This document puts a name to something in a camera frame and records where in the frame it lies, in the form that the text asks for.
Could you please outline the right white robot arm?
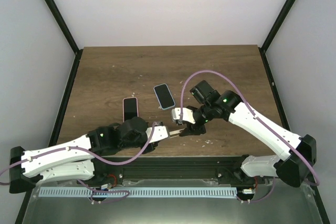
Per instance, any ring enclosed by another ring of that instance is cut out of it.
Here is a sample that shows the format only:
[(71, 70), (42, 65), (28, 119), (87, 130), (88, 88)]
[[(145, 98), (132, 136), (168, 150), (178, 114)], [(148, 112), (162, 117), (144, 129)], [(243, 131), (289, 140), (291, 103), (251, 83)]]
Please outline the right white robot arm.
[(300, 136), (284, 129), (247, 107), (237, 93), (227, 90), (219, 94), (205, 80), (190, 92), (201, 106), (175, 108), (171, 112), (174, 122), (186, 125), (180, 136), (205, 134), (207, 122), (223, 119), (250, 133), (274, 152), (271, 156), (246, 156), (233, 170), (235, 181), (244, 184), (252, 177), (268, 176), (278, 177), (289, 186), (300, 187), (310, 173), (308, 167), (316, 163), (317, 143), (312, 136)]

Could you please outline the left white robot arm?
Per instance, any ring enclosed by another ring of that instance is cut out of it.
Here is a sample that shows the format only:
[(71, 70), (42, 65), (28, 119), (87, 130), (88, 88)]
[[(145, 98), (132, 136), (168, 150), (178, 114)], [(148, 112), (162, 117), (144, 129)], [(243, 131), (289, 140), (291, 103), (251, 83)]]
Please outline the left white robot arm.
[(125, 122), (101, 126), (69, 142), (28, 151), (13, 147), (9, 162), (9, 192), (25, 193), (44, 182), (79, 179), (102, 184), (107, 170), (94, 166), (92, 160), (103, 159), (129, 148), (141, 154), (152, 152), (159, 141), (168, 138), (167, 128), (160, 122), (152, 126), (134, 117)]

